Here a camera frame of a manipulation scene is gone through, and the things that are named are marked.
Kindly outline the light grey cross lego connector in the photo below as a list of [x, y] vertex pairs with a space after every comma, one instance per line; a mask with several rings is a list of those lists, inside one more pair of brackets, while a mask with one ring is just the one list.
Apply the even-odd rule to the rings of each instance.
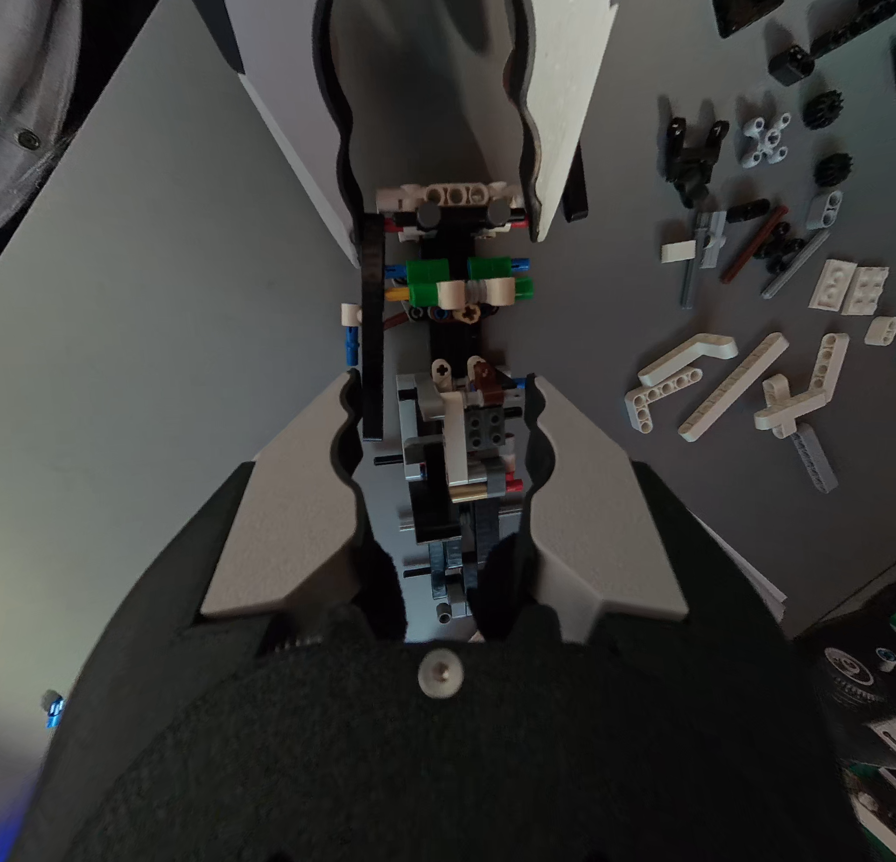
[[741, 167], [753, 169], [763, 161], [777, 164], [788, 157], [789, 148], [782, 144], [781, 136], [790, 126], [792, 114], [782, 113], [769, 124], [764, 118], [756, 117], [746, 121], [741, 128], [742, 135], [753, 142], [753, 146], [742, 156]]

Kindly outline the white lego plate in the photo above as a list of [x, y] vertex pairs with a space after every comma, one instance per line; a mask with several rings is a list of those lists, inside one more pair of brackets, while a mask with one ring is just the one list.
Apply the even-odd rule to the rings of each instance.
[[838, 313], [857, 269], [857, 263], [827, 259], [820, 272], [808, 308]]
[[888, 266], [857, 266], [840, 309], [841, 315], [873, 316], [889, 274]]

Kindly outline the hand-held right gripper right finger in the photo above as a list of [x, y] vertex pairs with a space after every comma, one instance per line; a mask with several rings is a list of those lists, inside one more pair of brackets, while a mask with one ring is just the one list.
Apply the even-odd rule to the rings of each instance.
[[587, 644], [608, 614], [684, 621], [686, 598], [627, 453], [542, 375], [526, 380], [525, 415], [521, 566], [561, 640]]

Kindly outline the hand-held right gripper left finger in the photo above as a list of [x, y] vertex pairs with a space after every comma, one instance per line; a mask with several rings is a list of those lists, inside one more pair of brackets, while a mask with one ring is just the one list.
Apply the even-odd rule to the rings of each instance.
[[348, 369], [255, 456], [203, 616], [320, 618], [355, 599], [369, 525], [354, 479], [362, 402], [360, 375]]

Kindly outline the paper instruction booklet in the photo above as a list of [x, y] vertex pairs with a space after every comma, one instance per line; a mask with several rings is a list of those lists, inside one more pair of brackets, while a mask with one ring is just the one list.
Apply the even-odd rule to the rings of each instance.
[[693, 526], [677, 576], [684, 577], [683, 594], [696, 602], [700, 621], [730, 637], [779, 631], [787, 596], [692, 510], [685, 511]]

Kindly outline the white angled lego beam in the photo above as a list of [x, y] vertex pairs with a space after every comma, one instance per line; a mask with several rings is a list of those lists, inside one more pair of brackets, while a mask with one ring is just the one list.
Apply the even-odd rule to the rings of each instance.
[[850, 339], [846, 333], [829, 333], [823, 336], [817, 353], [808, 388], [791, 396], [789, 403], [765, 407], [754, 415], [758, 431], [771, 431], [778, 426], [785, 414], [797, 419], [823, 408], [834, 396]]

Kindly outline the black forked lego piece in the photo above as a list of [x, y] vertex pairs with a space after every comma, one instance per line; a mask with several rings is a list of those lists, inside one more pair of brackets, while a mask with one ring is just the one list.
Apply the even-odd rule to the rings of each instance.
[[686, 209], [694, 209], [709, 195], [712, 171], [729, 129], [728, 121], [717, 120], [701, 146], [687, 147], [686, 120], [679, 117], [670, 119], [666, 129], [664, 178], [677, 191]]

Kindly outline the black holed lego beam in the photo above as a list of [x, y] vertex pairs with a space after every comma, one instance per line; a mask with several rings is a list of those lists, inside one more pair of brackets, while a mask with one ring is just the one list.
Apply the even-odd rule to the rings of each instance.
[[810, 56], [818, 60], [895, 16], [895, 0], [857, 0], [849, 18], [814, 38]]

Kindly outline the grey holed lego beam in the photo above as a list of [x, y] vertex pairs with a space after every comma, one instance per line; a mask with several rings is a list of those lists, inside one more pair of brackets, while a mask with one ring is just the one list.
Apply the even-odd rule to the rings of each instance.
[[839, 481], [812, 427], [807, 423], [798, 424], [790, 439], [813, 487], [825, 495], [833, 492]]

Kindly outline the white short lego beam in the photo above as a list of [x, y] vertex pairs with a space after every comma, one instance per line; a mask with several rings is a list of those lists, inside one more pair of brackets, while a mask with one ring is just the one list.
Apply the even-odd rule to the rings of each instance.
[[[763, 381], [763, 393], [767, 407], [789, 403], [791, 401], [790, 381], [782, 374], [772, 375]], [[778, 426], [771, 429], [779, 439], [792, 436], [797, 432], [797, 421], [793, 414], [785, 414]]]

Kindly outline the black stubby lego connector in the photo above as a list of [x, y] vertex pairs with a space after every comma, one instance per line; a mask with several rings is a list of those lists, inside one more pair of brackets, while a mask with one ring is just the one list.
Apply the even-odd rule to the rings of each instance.
[[792, 44], [775, 54], [768, 62], [768, 73], [778, 84], [793, 86], [809, 78], [815, 68], [811, 52]]

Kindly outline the partly built lego vehicle chassis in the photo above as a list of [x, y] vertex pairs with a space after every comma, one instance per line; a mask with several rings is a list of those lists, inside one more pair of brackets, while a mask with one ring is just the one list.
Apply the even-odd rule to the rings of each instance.
[[527, 258], [481, 256], [476, 243], [527, 228], [518, 185], [436, 182], [382, 188], [361, 217], [361, 302], [342, 305], [346, 363], [363, 375], [362, 436], [379, 441], [385, 418], [385, 334], [423, 332], [427, 363], [394, 379], [400, 465], [410, 510], [402, 527], [426, 556], [406, 577], [428, 577], [441, 625], [470, 616], [469, 594], [501, 540], [500, 518], [519, 509], [514, 435], [525, 378], [486, 357], [488, 319], [532, 298]]

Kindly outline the printed lego set box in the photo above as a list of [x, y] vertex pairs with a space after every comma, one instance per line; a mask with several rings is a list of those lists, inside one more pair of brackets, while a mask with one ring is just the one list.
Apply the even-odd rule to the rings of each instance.
[[793, 641], [872, 860], [894, 860], [895, 584], [867, 588]]

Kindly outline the reddish brown lego axle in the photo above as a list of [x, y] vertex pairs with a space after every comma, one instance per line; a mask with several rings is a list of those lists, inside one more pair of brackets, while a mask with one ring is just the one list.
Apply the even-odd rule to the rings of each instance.
[[762, 227], [746, 242], [737, 253], [735, 259], [725, 268], [720, 277], [722, 285], [730, 285], [745, 265], [754, 257], [756, 251], [770, 238], [778, 224], [788, 215], [790, 207], [778, 206], [772, 210]]

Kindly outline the black short lego beam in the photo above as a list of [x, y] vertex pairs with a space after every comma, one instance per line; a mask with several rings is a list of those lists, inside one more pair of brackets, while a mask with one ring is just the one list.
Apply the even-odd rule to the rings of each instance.
[[588, 217], [588, 192], [580, 143], [577, 143], [570, 162], [561, 205], [567, 223], [580, 222]]

